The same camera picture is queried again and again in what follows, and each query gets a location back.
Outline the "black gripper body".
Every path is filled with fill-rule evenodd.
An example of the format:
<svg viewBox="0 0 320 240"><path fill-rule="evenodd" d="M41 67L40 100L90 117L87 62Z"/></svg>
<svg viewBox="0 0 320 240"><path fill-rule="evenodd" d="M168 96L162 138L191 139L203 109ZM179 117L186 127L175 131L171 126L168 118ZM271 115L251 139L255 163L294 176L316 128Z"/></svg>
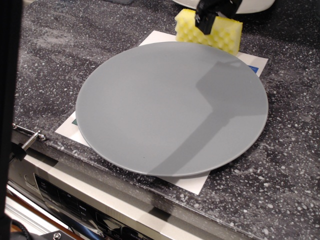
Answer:
<svg viewBox="0 0 320 240"><path fill-rule="evenodd" d="M206 17L209 14L221 13L231 19L238 11L242 0L200 0L196 7L198 16Z"/></svg>

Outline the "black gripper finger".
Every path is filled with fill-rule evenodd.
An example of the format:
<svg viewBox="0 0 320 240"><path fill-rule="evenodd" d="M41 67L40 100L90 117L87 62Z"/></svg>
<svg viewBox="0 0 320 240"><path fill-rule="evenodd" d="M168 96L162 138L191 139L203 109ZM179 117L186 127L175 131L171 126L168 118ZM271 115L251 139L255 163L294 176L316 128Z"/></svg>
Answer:
<svg viewBox="0 0 320 240"><path fill-rule="evenodd" d="M206 14L195 14L195 26L204 34L209 35L212 31L212 27L217 14L215 12L209 12Z"/></svg>

